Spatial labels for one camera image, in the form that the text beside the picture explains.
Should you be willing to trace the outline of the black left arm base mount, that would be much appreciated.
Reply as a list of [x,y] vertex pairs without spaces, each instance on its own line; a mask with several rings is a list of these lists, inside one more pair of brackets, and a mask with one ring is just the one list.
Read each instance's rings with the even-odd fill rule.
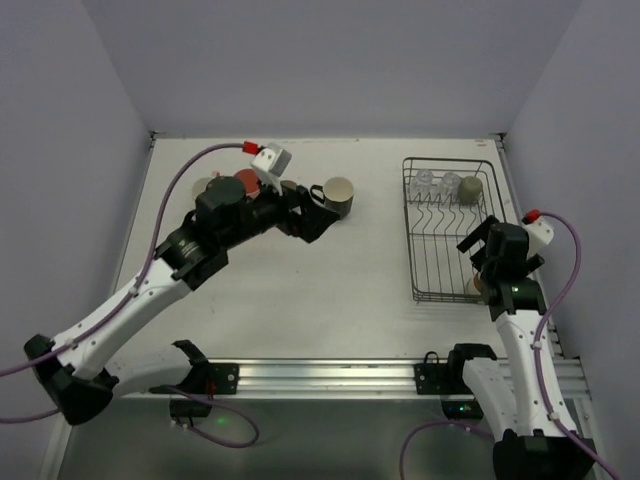
[[[172,345],[189,362],[187,373],[178,383],[173,383],[174,387],[191,395],[204,396],[207,400],[213,400],[216,394],[236,394],[240,372],[238,363],[210,362],[190,340],[177,340]],[[183,396],[169,402],[170,418],[174,421],[188,421],[191,426],[196,420],[208,417],[211,410],[212,406]]]

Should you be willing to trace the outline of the glossy pink handled mug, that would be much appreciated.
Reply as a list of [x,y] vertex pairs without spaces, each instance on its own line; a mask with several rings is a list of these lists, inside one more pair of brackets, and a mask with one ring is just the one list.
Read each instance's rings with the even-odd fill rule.
[[218,178],[220,176],[219,171],[213,171],[210,175],[201,177],[196,180],[191,189],[192,198],[196,199],[200,194],[202,194],[207,188],[211,181]]

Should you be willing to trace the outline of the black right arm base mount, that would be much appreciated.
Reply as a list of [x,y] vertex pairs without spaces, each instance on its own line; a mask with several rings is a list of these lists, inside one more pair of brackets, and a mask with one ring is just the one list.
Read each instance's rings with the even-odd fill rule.
[[413,365],[416,393],[438,395],[447,419],[482,420],[483,411],[462,379],[464,363],[475,358],[496,360],[497,356],[489,345],[476,343],[455,344],[446,361],[441,361],[435,351],[428,351]]

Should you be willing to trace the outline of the glossy black handled mug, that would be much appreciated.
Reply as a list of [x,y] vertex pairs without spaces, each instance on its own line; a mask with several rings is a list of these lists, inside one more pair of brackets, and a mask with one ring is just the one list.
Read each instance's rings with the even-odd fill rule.
[[354,199],[354,185],[345,177],[332,177],[323,185],[309,188],[311,197],[344,220],[350,213]]

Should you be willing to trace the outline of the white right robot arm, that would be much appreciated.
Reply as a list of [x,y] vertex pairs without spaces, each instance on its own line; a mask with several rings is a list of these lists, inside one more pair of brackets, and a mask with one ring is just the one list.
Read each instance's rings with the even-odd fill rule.
[[594,444],[578,438],[563,398],[547,334],[550,310],[531,276],[553,236],[536,212],[520,225],[489,216],[457,246],[474,252],[482,299],[509,363],[504,377],[486,345],[457,345],[450,355],[453,377],[475,396],[491,428],[498,479],[584,479],[595,463]]

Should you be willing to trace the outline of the matte pink tumbler cup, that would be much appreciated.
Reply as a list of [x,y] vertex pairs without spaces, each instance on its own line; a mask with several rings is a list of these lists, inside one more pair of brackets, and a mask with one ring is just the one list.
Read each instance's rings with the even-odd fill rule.
[[243,183],[248,197],[255,198],[260,193],[260,181],[253,169],[241,169],[234,174],[234,177]]

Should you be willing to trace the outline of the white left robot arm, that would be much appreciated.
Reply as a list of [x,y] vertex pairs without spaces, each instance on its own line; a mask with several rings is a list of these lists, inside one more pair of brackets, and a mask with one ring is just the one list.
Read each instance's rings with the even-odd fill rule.
[[238,178],[211,180],[196,197],[194,210],[128,284],[68,330],[52,338],[37,334],[25,343],[38,382],[68,424],[92,420],[126,392],[123,376],[109,364],[116,353],[226,267],[231,249],[272,228],[312,243],[338,219],[303,186],[263,185],[250,198]]

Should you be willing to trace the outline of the cream cup brown band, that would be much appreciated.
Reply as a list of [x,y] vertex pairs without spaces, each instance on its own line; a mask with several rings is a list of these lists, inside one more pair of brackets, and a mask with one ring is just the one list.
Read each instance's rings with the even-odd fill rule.
[[465,292],[468,295],[481,297],[483,291],[482,281],[480,279],[480,274],[478,272],[474,273],[470,279],[467,281],[465,286]]

